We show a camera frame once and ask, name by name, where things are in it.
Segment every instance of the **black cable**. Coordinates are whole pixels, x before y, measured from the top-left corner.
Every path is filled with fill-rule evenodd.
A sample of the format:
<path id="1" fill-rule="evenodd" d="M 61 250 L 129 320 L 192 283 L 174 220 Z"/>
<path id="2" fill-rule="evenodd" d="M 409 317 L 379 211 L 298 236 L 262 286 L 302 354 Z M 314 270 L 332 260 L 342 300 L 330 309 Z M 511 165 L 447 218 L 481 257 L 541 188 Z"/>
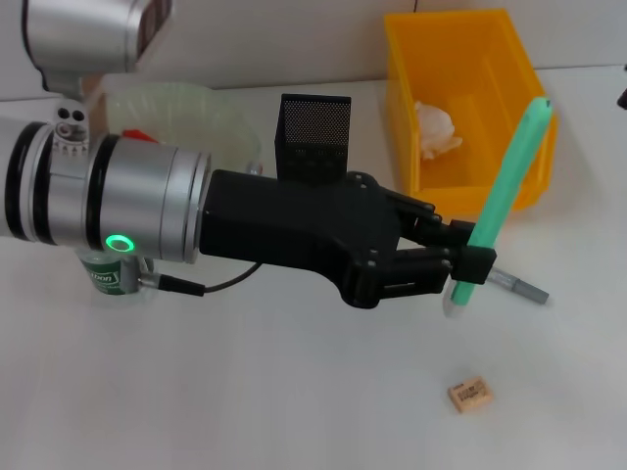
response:
<path id="1" fill-rule="evenodd" d="M 217 285 L 211 286 L 211 287 L 206 287 L 205 288 L 205 294 L 212 294 L 213 292 L 222 291 L 224 289 L 228 289 L 229 287 L 234 286 L 235 284 L 239 284 L 240 282 L 245 281 L 246 279 L 251 277 L 253 274 L 255 274 L 255 272 L 257 272 L 257 270 L 260 267 L 262 267 L 262 264 L 260 262 L 256 262 L 246 272 L 240 274 L 237 277 L 234 277 L 230 281 L 226 281 L 226 282 L 223 282 L 221 284 L 217 284 Z"/>
<path id="2" fill-rule="evenodd" d="M 202 284 L 197 284 L 195 282 L 187 281 L 185 279 L 180 279 L 178 277 L 160 275 L 159 283 L 157 285 L 157 289 L 165 292 L 176 292 L 178 294 L 185 294 L 187 296 L 197 296 L 203 297 L 205 294 L 212 294 L 213 292 L 222 291 L 229 287 L 238 284 L 249 277 L 251 277 L 262 264 L 257 262 L 253 264 L 251 268 L 249 268 L 246 272 L 240 274 L 239 276 L 231 279 L 230 281 L 223 282 L 221 284 L 217 284 L 215 286 L 204 286 Z"/>

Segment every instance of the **gray pen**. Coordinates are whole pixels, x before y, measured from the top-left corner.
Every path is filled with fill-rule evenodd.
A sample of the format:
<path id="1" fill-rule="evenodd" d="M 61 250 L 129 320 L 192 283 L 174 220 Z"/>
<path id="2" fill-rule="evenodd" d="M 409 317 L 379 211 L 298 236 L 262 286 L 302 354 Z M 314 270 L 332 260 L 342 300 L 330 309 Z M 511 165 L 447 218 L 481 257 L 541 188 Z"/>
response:
<path id="1" fill-rule="evenodd" d="M 542 289 L 538 289 L 535 286 L 517 278 L 514 275 L 508 274 L 503 270 L 493 267 L 488 275 L 488 281 L 498 284 L 499 286 L 507 289 L 519 296 L 529 299 L 536 304 L 544 305 L 549 299 L 549 294 Z"/>

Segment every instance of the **green marker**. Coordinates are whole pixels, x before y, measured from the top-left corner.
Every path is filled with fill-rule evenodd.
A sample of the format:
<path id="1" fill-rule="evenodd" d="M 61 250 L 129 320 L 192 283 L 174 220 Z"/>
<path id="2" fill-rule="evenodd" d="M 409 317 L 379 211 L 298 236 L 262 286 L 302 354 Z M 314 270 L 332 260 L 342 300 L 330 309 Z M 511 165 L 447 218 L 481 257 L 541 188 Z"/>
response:
<path id="1" fill-rule="evenodd" d="M 542 145 L 552 117 L 553 107 L 547 98 L 535 98 L 525 111 L 509 143 L 488 201 L 470 235 L 469 246 L 494 247 L 522 180 Z M 467 282 L 451 282 L 444 297 L 445 313 L 454 315 L 455 310 L 466 306 L 472 297 L 474 286 Z"/>

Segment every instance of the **can label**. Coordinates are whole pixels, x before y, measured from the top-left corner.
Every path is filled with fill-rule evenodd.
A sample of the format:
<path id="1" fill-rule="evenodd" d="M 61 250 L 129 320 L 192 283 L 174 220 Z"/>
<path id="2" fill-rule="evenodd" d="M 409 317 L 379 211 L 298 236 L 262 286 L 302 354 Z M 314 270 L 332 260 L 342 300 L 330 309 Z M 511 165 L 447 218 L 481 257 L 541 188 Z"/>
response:
<path id="1" fill-rule="evenodd" d="M 95 288 L 109 296 L 122 296 L 125 291 L 121 288 L 121 262 L 114 261 L 106 264 L 93 264 L 82 261 L 91 282 Z"/>

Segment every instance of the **white wall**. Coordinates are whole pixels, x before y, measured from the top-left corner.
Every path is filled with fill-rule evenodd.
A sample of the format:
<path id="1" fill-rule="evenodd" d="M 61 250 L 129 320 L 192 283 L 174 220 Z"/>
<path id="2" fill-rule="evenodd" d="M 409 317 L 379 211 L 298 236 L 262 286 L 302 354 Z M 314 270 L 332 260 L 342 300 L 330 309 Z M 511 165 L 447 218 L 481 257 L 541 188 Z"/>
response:
<path id="1" fill-rule="evenodd" d="M 627 0 L 419 0 L 420 10 L 507 8 L 537 68 L 627 64 Z"/>
<path id="2" fill-rule="evenodd" d="M 22 46 L 21 0 L 0 2 L 0 99 L 41 95 Z M 421 10 L 507 7 L 536 67 L 627 63 L 626 0 L 419 2 Z M 412 6 L 413 0 L 178 0 L 176 22 L 145 75 L 213 87 L 381 77 L 381 17 Z"/>

